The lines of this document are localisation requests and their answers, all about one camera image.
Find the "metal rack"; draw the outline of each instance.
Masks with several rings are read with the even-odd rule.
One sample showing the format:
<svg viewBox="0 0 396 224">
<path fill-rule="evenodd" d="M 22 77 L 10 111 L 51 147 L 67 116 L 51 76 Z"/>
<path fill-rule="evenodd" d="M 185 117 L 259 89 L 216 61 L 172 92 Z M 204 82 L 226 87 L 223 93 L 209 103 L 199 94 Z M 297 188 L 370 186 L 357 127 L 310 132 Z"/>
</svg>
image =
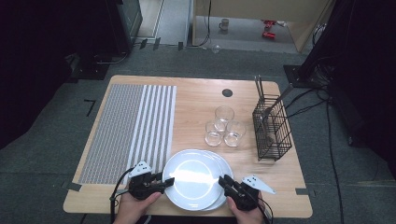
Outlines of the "metal rack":
<svg viewBox="0 0 396 224">
<path fill-rule="evenodd" d="M 271 107 L 279 97 L 265 94 L 253 111 L 253 123 L 256 134 L 259 161 L 263 159 L 279 160 L 292 147 L 291 130 L 282 102 Z"/>
</svg>

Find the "white plate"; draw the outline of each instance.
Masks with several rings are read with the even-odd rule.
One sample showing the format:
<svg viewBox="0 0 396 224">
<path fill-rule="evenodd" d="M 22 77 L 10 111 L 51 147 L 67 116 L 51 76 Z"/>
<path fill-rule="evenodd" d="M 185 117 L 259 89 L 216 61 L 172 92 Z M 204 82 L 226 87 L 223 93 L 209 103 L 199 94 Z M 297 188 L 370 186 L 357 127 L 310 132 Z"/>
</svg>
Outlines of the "white plate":
<svg viewBox="0 0 396 224">
<path fill-rule="evenodd" d="M 223 173 L 213 157 L 202 150 L 186 149 L 175 154 L 163 168 L 163 180 L 175 178 L 165 193 L 180 208 L 203 210 L 220 196 L 219 176 Z"/>
<path fill-rule="evenodd" d="M 220 165 L 221 171 L 223 172 L 224 175 L 229 175 L 231 178 L 233 178 L 233 171 L 231 170 L 230 165 L 224 158 L 222 158 L 219 154 L 214 153 L 212 151 L 205 151 L 205 153 L 208 153 L 211 157 L 215 158 L 215 160 L 218 162 Z M 221 189 L 220 196 L 218 199 L 212 203 L 209 207 L 205 208 L 204 211 L 209 211 L 209 210 L 214 210 L 220 206 L 222 206 L 225 201 L 226 197 L 224 196 L 224 189 Z"/>
</svg>

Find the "table top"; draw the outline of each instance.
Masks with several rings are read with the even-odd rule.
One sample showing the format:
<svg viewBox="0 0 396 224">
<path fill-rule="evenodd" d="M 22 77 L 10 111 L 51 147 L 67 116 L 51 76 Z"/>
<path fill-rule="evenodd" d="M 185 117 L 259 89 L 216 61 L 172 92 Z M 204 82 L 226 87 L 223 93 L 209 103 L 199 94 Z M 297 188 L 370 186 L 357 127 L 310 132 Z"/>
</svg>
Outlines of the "table top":
<svg viewBox="0 0 396 224">
<path fill-rule="evenodd" d="M 270 204 L 274 217 L 312 216 L 312 207 L 308 195 L 296 192 L 297 189 L 306 189 L 306 186 L 295 147 L 292 146 L 278 161 L 258 161 L 252 119 L 253 109 L 258 102 L 258 93 L 254 81 L 114 76 L 109 82 L 104 100 L 92 126 L 91 134 L 73 179 L 74 183 L 78 183 L 81 176 L 92 139 L 104 110 L 110 86 L 113 84 L 177 86 L 171 156 L 189 148 L 216 152 L 230 164 L 236 181 L 240 182 L 242 177 L 247 175 L 256 175 L 276 190 L 275 195 L 262 192 L 262 197 Z M 265 94 L 279 95 L 279 88 L 275 82 L 263 82 L 262 85 Z M 225 97 L 222 94 L 223 90 L 231 90 L 233 95 Z M 235 113 L 234 119 L 247 125 L 247 133 L 239 147 L 228 147 L 224 143 L 217 147 L 210 147 L 205 142 L 205 123 L 214 118 L 215 109 L 220 105 L 232 107 Z M 114 187 L 115 185 L 83 184 L 79 191 L 69 190 L 64 201 L 64 211 L 69 213 L 109 213 L 110 200 L 108 198 Z M 161 216 L 233 216 L 227 204 L 213 211 L 186 211 L 172 204 L 165 194 L 149 208 L 147 214 Z"/>
</svg>

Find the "striped placemat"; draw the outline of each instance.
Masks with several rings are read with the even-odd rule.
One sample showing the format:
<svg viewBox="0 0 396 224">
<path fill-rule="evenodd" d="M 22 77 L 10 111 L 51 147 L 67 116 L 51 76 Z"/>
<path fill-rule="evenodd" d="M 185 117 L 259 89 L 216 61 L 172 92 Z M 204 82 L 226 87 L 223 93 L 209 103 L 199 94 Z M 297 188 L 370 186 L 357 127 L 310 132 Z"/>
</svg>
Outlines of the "striped placemat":
<svg viewBox="0 0 396 224">
<path fill-rule="evenodd" d="M 170 155 L 176 86 L 113 84 L 78 183 L 116 184 L 145 161 L 153 173 Z"/>
</svg>

